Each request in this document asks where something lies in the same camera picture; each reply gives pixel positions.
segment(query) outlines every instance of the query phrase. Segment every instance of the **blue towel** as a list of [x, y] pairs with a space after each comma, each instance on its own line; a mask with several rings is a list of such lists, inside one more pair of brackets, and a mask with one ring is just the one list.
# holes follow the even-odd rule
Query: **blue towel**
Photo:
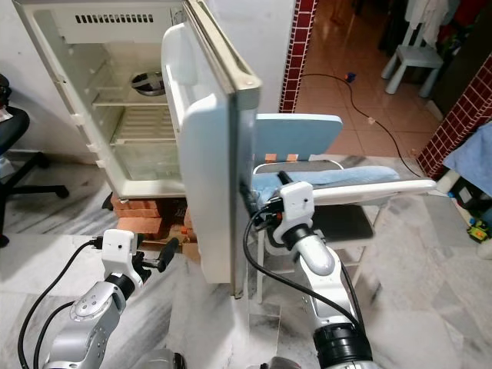
[[[293, 171], [288, 173], [293, 181], [306, 181], [317, 186], [341, 187], [375, 182], [397, 181], [400, 176], [388, 167], [367, 166], [332, 171]], [[264, 204], [282, 186], [277, 173], [260, 173], [253, 176], [253, 189], [260, 204]]]
[[444, 165], [492, 196], [492, 122], [482, 125], [459, 148], [444, 159]]

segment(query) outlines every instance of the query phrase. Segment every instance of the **black office chair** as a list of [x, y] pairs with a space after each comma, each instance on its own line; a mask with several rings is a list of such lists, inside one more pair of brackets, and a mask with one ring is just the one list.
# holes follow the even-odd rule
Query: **black office chair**
[[[5, 87], [6, 78], [0, 75], [0, 82]], [[7, 111], [13, 115], [7, 121], [0, 122], [0, 155], [3, 155], [29, 127], [29, 116], [21, 109], [7, 107]], [[5, 217], [5, 203], [7, 197], [11, 194], [41, 194], [46, 192], [54, 192], [60, 198], [67, 198], [69, 193], [65, 186], [18, 186], [15, 185], [35, 166], [47, 168], [49, 166], [48, 159], [41, 153], [36, 153], [22, 168], [15, 172], [5, 183], [0, 182], [0, 248], [8, 244], [8, 238], [3, 235], [3, 224]]]

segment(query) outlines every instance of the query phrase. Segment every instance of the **electrical cord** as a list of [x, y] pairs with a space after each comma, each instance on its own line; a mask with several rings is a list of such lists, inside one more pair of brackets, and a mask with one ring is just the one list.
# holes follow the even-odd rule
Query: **electrical cord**
[[359, 321], [357, 321], [357, 319], [351, 313], [349, 313], [347, 310], [342, 308], [342, 306], [340, 306], [339, 304], [336, 304], [332, 300], [329, 300], [325, 296], [322, 296], [322, 295], [310, 290], [309, 288], [306, 288], [305, 286], [302, 286], [302, 285], [300, 285], [294, 281], [291, 281], [290, 279], [284, 278], [281, 275], [274, 273], [273, 271], [269, 271], [268, 269], [259, 265], [256, 262], [256, 260], [253, 259], [253, 257], [251, 256], [251, 253], [249, 251], [249, 248], [248, 248], [248, 236], [249, 236], [249, 233], [251, 231], [251, 227], [253, 226], [253, 223], [256, 220], [256, 218], [261, 213], [266, 212], [266, 210], [267, 210], [266, 208], [263, 208], [261, 210], [256, 211], [253, 214], [253, 216], [250, 218], [250, 220], [248, 221], [248, 224], [246, 225], [246, 229], [244, 230], [243, 251], [244, 251], [244, 256], [246, 256], [246, 259], [248, 260], [248, 262], [253, 266], [253, 268], [257, 269], [258, 271], [267, 275], [268, 277], [273, 278], [276, 281], [279, 281], [283, 284], [286, 284], [287, 286], [292, 287], [293, 289], [296, 289], [296, 290], [298, 290], [304, 294], [308, 294], [309, 296], [316, 298], [317, 300], [321, 301], [322, 303], [324, 303], [324, 304], [330, 306], [331, 308], [335, 309], [336, 311], [340, 312], [340, 314], [344, 315], [354, 325], [357, 332], [359, 332], [359, 334], [362, 337], [365, 337], [365, 339], [367, 340], [365, 330], [363, 329], [363, 327], [361, 326]]
[[42, 299], [46, 297], [48, 292], [52, 290], [52, 288], [60, 281], [60, 279], [62, 279], [63, 275], [66, 273], [66, 271], [70, 267], [71, 263], [74, 262], [77, 255], [80, 254], [80, 252], [84, 248], [86, 248], [87, 246], [95, 245], [97, 247], [98, 244], [100, 244], [100, 243], [102, 243], [102, 238], [96, 238], [96, 239], [85, 242], [82, 246], [80, 246], [77, 250], [75, 250], [74, 254], [71, 256], [70, 260], [68, 260], [67, 264], [61, 270], [61, 272], [57, 276], [57, 278], [55, 278], [55, 280], [42, 292], [42, 294], [39, 295], [38, 299], [32, 305], [31, 309], [29, 310], [28, 314], [26, 315], [26, 317], [24, 319], [24, 323], [22, 323], [21, 331], [18, 334], [17, 354], [18, 354], [18, 360], [21, 363], [22, 369], [29, 369], [28, 362], [26, 361], [25, 354], [24, 354], [24, 337], [25, 337], [25, 332], [27, 331], [29, 321], [31, 320], [31, 317], [34, 314], [36, 308], [39, 306]]
[[43, 325], [43, 328], [41, 329], [41, 333], [39, 334], [38, 342], [36, 343], [36, 349], [34, 350], [34, 361], [33, 361], [34, 369], [39, 369], [39, 352], [41, 351], [41, 345], [43, 342], [43, 338], [45, 337], [46, 331], [48, 330], [48, 326], [50, 325], [56, 314], [58, 314], [63, 309], [72, 306], [74, 302], [75, 301], [70, 301], [67, 302], [66, 304], [63, 304], [62, 306], [57, 307], [56, 310], [51, 313], [48, 319], [46, 319], [46, 322]]
[[[348, 87], [350, 93], [351, 93], [351, 104], [352, 104], [352, 107], [354, 107], [354, 109], [359, 113], [359, 114], [362, 114], [364, 117], [366, 118], [371, 118], [369, 115], [367, 115], [366, 113], [364, 113], [363, 111], [361, 111], [357, 106], [355, 106], [355, 103], [354, 103], [354, 92], [352, 91], [352, 86], [347, 82], [345, 81], [343, 78], [339, 78], [335, 75], [326, 75], [324, 73], [307, 73], [306, 75], [302, 75], [303, 77], [310, 77], [312, 75], [317, 75], [317, 76], [321, 76], [321, 77], [329, 77], [329, 78], [333, 78], [333, 79], [336, 79], [338, 81], [342, 81], [343, 83], [345, 83], [345, 85]], [[400, 157], [400, 160], [401, 162], [403, 163], [403, 165], [405, 167], [407, 167], [407, 169], [414, 175], [416, 175], [417, 177], [420, 178], [420, 175], [418, 175], [417, 173], [415, 173], [408, 165], [407, 163], [405, 162], [405, 160], [403, 159], [403, 156], [401, 155], [401, 152], [400, 152], [400, 148], [398, 147], [398, 143], [397, 143], [397, 140], [394, 139], [394, 136], [391, 134], [391, 132], [389, 132], [387, 130], [386, 127], [384, 127], [379, 121], [377, 121], [376, 119], [374, 119], [374, 121], [376, 122], [377, 125], [379, 125], [381, 128], [383, 128], [386, 133], [389, 134], [389, 136], [391, 137], [391, 140], [393, 140], [393, 143], [394, 143], [394, 147], [397, 148], [397, 152], [398, 152], [398, 156]]]
[[341, 260], [340, 260], [340, 264], [341, 264], [341, 271], [344, 274], [345, 281], [347, 282], [347, 285], [348, 285], [348, 290], [350, 291], [351, 296], [352, 296], [352, 301], [354, 302], [355, 314], [357, 315], [357, 319], [359, 320], [359, 324], [361, 325], [361, 327], [365, 333], [366, 327], [364, 325], [364, 319], [362, 318], [361, 306], [359, 306], [359, 300], [357, 299], [357, 295], [355, 294], [355, 289], [354, 289], [354, 285], [352, 284], [351, 276], [348, 275], [348, 271], [347, 271], [344, 263], [342, 263]]

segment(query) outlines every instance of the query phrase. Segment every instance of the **metal bowl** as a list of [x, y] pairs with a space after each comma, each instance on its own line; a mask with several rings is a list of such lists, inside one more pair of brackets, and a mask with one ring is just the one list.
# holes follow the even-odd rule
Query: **metal bowl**
[[162, 73], [159, 71], [149, 71], [135, 76], [131, 80], [131, 87], [144, 96], [161, 96], [166, 93]]

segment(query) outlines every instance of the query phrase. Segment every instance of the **red tile wall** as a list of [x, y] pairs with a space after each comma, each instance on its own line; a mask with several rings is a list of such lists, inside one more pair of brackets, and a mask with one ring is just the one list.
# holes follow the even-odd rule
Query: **red tile wall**
[[491, 119], [492, 53], [417, 158], [425, 173], [438, 179], [444, 170], [444, 158]]
[[280, 113], [293, 113], [299, 95], [301, 76], [306, 64], [317, 0], [297, 0], [292, 20], [291, 41], [285, 63]]

